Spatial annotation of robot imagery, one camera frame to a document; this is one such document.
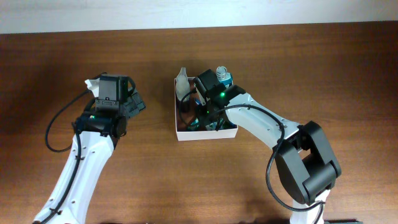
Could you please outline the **teal mouthwash bottle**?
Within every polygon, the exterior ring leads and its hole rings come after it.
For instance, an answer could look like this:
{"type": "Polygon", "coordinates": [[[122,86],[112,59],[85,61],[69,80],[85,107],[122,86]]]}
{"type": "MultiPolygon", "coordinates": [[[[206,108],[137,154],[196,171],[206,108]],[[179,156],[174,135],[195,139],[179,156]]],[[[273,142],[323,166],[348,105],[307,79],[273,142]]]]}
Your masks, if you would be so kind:
{"type": "Polygon", "coordinates": [[[216,69],[216,76],[220,83],[222,83],[226,88],[233,84],[233,76],[228,72],[225,66],[219,66],[216,69]]]}

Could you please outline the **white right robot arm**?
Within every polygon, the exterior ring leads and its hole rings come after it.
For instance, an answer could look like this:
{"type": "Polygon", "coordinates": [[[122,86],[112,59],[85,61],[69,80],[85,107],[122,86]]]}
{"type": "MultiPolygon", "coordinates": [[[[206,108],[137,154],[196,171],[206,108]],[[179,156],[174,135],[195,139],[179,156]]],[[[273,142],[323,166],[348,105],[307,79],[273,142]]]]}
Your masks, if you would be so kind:
{"type": "Polygon", "coordinates": [[[326,198],[341,166],[321,126],[285,119],[259,104],[246,90],[225,86],[212,70],[193,79],[202,105],[201,125],[228,121],[242,127],[272,150],[266,185],[272,197],[292,211],[290,223],[324,223],[326,198]]]}

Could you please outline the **red green toothpaste tube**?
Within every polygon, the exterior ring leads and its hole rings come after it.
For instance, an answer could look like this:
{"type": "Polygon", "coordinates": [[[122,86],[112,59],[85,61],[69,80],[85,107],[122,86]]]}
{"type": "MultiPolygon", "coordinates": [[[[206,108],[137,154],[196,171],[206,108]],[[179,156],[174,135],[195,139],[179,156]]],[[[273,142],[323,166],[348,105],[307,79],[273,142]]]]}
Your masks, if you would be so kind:
{"type": "Polygon", "coordinates": [[[198,131],[200,128],[200,122],[198,118],[196,118],[191,124],[187,126],[187,131],[198,131]]]}

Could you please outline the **pink cardboard box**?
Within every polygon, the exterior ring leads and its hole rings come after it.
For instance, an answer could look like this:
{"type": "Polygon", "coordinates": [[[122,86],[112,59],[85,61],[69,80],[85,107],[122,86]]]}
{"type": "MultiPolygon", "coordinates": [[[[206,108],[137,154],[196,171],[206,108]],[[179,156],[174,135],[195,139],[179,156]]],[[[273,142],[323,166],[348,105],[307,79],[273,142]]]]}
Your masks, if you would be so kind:
{"type": "Polygon", "coordinates": [[[232,125],[229,128],[221,128],[219,131],[207,131],[206,128],[202,129],[201,127],[198,131],[187,131],[181,126],[182,124],[177,106],[177,97],[175,97],[175,132],[178,141],[235,138],[239,129],[237,125],[232,125]]]}

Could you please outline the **green white soap packet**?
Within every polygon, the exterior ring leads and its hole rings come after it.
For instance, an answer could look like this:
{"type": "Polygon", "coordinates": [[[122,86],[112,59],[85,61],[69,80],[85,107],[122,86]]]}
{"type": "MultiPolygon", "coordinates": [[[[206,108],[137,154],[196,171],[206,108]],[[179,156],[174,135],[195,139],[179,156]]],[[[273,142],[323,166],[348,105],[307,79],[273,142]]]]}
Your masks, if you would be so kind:
{"type": "Polygon", "coordinates": [[[224,123],[223,121],[222,122],[213,122],[213,123],[206,125],[205,128],[207,131],[218,131],[222,128],[223,123],[224,123]]]}

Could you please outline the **purple foaming soap pump bottle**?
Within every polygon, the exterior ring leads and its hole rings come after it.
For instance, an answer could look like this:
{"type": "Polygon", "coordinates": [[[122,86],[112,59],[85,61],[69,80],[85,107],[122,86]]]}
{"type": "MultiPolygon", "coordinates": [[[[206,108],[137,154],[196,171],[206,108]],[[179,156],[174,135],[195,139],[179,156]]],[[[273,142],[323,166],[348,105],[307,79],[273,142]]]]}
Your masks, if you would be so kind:
{"type": "Polygon", "coordinates": [[[189,96],[183,98],[187,93],[191,91],[190,84],[187,77],[187,71],[185,67],[180,69],[179,74],[176,77],[175,93],[177,97],[177,106],[182,113],[188,113],[190,110],[190,99],[189,96]]]}

